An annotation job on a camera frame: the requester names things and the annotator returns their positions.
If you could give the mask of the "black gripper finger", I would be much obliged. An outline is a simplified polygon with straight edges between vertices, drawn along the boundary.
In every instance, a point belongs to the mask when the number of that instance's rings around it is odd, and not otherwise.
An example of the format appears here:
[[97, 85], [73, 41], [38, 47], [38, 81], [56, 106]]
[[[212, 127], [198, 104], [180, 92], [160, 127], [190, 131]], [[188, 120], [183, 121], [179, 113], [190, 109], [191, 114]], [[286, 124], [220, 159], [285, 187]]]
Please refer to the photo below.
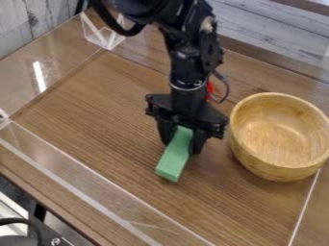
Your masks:
[[191, 155], [199, 155], [206, 144], [207, 139], [210, 138], [210, 133], [202, 129], [192, 130], [192, 138], [188, 144], [188, 153]]
[[159, 137], [164, 145], [168, 145], [178, 129], [178, 122], [172, 119], [156, 118]]

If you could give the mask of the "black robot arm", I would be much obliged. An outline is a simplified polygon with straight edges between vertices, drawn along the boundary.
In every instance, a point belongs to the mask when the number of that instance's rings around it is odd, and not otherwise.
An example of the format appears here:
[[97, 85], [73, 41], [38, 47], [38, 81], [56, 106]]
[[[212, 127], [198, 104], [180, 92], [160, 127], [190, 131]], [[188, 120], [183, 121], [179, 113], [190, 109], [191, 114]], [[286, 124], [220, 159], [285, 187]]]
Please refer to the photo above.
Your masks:
[[178, 128], [191, 131], [187, 151], [198, 155], [208, 138], [223, 137], [228, 124], [228, 117], [208, 103], [210, 77], [223, 64], [212, 6], [207, 0], [112, 0], [115, 10], [132, 22], [128, 29], [103, 0], [89, 0], [89, 6], [124, 37], [135, 36], [148, 25], [157, 27], [171, 62], [171, 92], [145, 96], [145, 114], [155, 118], [163, 143], [174, 140]]

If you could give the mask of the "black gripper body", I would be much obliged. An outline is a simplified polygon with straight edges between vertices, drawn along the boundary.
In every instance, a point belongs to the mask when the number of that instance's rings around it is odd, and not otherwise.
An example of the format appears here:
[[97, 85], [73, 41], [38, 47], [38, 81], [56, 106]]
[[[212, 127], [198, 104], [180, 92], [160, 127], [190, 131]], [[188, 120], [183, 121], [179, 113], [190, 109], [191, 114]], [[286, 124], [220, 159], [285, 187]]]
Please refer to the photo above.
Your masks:
[[178, 126], [202, 129], [210, 133], [210, 137], [223, 139], [228, 117], [208, 102], [204, 102], [195, 111], [184, 113], [172, 107], [169, 94], [148, 94], [145, 101], [148, 103], [145, 114], [155, 120], [157, 117], [172, 119], [178, 122]]

